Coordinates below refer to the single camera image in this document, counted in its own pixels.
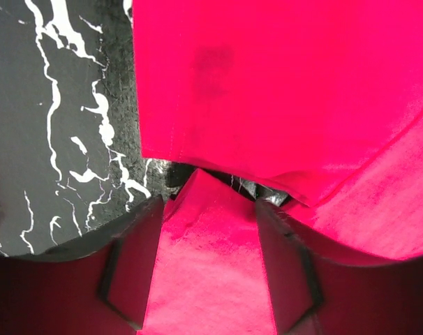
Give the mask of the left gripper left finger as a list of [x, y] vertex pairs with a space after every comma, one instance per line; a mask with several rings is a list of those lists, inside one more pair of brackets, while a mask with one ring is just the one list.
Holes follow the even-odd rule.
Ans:
[[159, 195], [141, 204], [133, 224], [114, 239], [98, 287], [99, 299], [134, 330], [144, 324], [164, 206]]

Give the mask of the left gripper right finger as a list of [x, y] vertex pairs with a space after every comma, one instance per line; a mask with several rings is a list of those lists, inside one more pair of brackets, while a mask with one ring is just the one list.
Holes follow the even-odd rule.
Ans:
[[317, 334], [316, 312], [324, 302], [309, 250], [265, 200], [255, 203], [258, 235], [279, 334]]

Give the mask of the magenta t shirt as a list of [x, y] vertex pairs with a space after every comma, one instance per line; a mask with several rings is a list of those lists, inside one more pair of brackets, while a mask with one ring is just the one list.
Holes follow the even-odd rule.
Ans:
[[423, 1], [134, 1], [165, 210], [143, 334], [279, 334], [265, 200], [309, 250], [317, 334], [423, 334]]

